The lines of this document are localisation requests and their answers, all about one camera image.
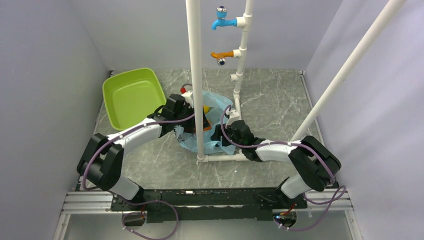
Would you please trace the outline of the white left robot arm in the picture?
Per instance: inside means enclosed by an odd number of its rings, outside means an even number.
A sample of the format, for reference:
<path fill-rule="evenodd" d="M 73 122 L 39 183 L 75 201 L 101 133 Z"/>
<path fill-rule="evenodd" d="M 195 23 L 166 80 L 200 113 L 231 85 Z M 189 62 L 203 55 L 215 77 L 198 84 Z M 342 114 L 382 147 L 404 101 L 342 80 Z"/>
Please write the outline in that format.
<path fill-rule="evenodd" d="M 139 209 L 145 200 L 145 190 L 122 173 L 126 154 L 141 145 L 159 139 L 177 126 L 195 129 L 192 93 L 171 94 L 140 123 L 115 134 L 94 134 L 77 165 L 85 190 L 100 189 L 124 199 L 131 210 Z"/>

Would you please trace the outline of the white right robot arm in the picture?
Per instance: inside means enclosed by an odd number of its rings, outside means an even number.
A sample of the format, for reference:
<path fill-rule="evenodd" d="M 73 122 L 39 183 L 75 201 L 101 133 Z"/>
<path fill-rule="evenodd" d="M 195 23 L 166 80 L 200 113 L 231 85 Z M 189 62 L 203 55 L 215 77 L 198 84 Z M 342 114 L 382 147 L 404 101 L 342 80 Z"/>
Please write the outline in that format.
<path fill-rule="evenodd" d="M 237 120 L 229 126 L 218 124 L 211 140 L 225 147 L 240 148 L 242 154 L 253 162 L 291 163 L 297 173 L 285 179 L 275 194 L 276 203 L 282 208 L 289 207 L 305 192 L 322 192 L 335 182 L 335 175 L 342 167 L 338 158 L 311 135 L 292 142 L 272 141 L 254 136 L 244 120 Z"/>

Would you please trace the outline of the yellow fake mango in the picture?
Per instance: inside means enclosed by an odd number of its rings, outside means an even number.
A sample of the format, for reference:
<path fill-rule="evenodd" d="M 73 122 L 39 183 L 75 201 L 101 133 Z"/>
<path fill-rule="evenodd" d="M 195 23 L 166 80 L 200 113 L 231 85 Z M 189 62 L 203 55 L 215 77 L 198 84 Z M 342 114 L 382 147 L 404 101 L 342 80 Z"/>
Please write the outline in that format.
<path fill-rule="evenodd" d="M 205 113 L 205 114 L 207 114 L 209 111 L 210 111 L 210 107 L 209 106 L 207 106 L 207 105 L 203 105 L 203 112 Z"/>

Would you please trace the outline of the orange fake orange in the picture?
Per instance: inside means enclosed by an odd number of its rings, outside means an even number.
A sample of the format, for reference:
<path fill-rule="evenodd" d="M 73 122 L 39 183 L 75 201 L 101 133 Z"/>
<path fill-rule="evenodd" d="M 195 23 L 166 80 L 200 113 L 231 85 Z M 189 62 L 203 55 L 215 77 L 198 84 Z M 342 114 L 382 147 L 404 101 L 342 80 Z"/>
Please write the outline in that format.
<path fill-rule="evenodd" d="M 205 132 L 205 131 L 209 131 L 209 130 L 211 130 L 211 128 L 212 128 L 212 124 L 211 124 L 211 122 L 209 121 L 209 120 L 204 120 L 203 121 L 203 131 Z"/>

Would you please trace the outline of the lime green plastic basin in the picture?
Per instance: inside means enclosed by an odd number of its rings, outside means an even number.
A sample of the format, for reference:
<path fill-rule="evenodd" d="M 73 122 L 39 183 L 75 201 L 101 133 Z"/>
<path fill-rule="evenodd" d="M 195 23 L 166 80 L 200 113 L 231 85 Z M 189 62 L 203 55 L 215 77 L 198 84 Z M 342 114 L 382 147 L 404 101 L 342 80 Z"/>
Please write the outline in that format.
<path fill-rule="evenodd" d="M 102 85 L 104 106 L 111 126 L 126 130 L 166 103 L 163 88 L 150 68 L 113 75 Z"/>

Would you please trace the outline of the orange plastic faucet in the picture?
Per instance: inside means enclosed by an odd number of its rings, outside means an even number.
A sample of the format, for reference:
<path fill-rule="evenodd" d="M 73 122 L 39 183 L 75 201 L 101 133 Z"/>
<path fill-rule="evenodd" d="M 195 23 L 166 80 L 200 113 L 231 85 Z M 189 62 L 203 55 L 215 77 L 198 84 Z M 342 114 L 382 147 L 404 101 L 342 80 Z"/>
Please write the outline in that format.
<path fill-rule="evenodd" d="M 229 52 L 211 52 L 210 56 L 212 58 L 214 58 L 217 62 L 218 66 L 224 66 L 227 62 L 227 58 L 233 58 L 234 57 L 234 52 L 233 51 L 229 51 Z"/>

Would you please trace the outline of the blue plastic faucet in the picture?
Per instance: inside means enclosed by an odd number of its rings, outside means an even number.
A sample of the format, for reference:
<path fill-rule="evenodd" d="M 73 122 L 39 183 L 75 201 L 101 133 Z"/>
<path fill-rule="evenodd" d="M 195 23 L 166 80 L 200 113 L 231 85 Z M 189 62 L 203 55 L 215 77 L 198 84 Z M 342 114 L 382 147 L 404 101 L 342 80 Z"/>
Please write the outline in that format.
<path fill-rule="evenodd" d="M 224 6 L 218 6 L 216 8 L 216 20 L 212 23 L 211 29 L 215 31 L 218 27 L 229 27 L 237 26 L 237 19 L 226 19 L 227 17 L 227 9 Z"/>

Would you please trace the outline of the white diagonal pole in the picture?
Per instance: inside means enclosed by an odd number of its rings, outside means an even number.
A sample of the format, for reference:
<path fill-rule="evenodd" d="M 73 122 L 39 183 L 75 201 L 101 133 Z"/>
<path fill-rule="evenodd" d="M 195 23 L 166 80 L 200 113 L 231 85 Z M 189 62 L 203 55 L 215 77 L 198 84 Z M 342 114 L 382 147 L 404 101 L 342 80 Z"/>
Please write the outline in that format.
<path fill-rule="evenodd" d="M 370 25 L 368 30 L 365 32 L 361 40 L 352 50 L 351 54 L 348 56 L 346 61 L 340 67 L 328 87 L 322 93 L 320 98 L 317 100 L 316 104 L 312 107 L 309 114 L 306 116 L 305 120 L 301 123 L 300 127 L 297 129 L 291 141 L 297 141 L 301 136 L 306 132 L 309 126 L 317 118 L 323 108 L 326 106 L 327 102 L 331 99 L 340 85 L 345 81 L 349 76 L 358 62 L 362 59 L 364 54 L 375 42 L 377 37 L 382 33 L 384 28 L 389 24 L 391 19 L 396 15 L 400 8 L 405 4 L 406 0 L 389 0 L 387 4 L 383 7 L 381 12 L 378 14 L 376 19 Z"/>

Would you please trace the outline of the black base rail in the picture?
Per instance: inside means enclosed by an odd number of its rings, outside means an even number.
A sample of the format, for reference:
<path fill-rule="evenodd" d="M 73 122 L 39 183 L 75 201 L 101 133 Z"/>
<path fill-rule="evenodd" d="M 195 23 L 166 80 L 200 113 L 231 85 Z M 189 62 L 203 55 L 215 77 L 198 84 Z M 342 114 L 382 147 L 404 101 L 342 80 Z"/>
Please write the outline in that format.
<path fill-rule="evenodd" d="M 255 219 L 270 221 L 275 214 L 288 210 L 306 209 L 301 195 L 289 199 L 278 193 L 276 187 L 254 188 L 199 188 L 199 189 L 146 189 L 145 206 L 133 206 L 114 196 L 113 212 L 144 210 L 147 223 L 175 220 L 234 220 Z"/>

